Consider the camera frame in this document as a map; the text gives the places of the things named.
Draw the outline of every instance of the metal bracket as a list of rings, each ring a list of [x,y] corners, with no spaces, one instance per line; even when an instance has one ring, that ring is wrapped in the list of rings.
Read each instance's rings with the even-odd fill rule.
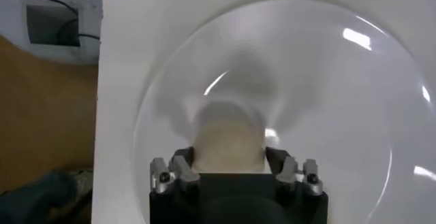
[[[286,189],[289,192],[295,190],[296,173],[298,172],[298,163],[292,156],[287,156],[283,163],[283,169],[280,174],[277,174],[275,178],[282,184],[286,185]]]
[[[313,196],[321,195],[322,181],[318,177],[316,160],[307,159],[302,166],[302,172],[305,175],[302,181],[305,186],[305,193]]]
[[[165,193],[172,188],[174,174],[166,167],[164,158],[154,158],[150,163],[150,188],[156,193]]]
[[[180,180],[182,190],[186,191],[190,186],[200,183],[200,175],[192,171],[191,167],[181,155],[174,156],[172,169],[176,177]]]

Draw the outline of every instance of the screw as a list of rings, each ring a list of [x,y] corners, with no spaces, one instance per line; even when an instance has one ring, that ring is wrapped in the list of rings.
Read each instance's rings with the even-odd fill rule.
[[[162,183],[168,182],[168,181],[170,181],[170,179],[171,179],[171,175],[170,175],[170,173],[167,173],[167,172],[163,172],[159,176],[159,182],[162,182]]]
[[[318,183],[318,176],[316,174],[308,174],[307,175],[307,182],[310,184],[317,184]]]

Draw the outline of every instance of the wooden floor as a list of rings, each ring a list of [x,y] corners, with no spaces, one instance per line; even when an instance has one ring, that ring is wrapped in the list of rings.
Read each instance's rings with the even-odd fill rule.
[[[92,166],[97,73],[37,59],[0,36],[0,191]]]

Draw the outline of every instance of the black base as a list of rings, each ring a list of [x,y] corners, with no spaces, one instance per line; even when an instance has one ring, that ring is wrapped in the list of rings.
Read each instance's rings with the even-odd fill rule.
[[[200,186],[150,193],[151,224],[327,224],[328,196],[289,194],[274,174],[200,174]]]

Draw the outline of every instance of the blue fabric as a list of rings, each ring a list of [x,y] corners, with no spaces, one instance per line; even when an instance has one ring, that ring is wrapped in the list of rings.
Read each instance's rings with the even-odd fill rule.
[[[34,183],[0,195],[0,223],[46,223],[51,208],[67,205],[76,194],[74,178],[53,170]]]

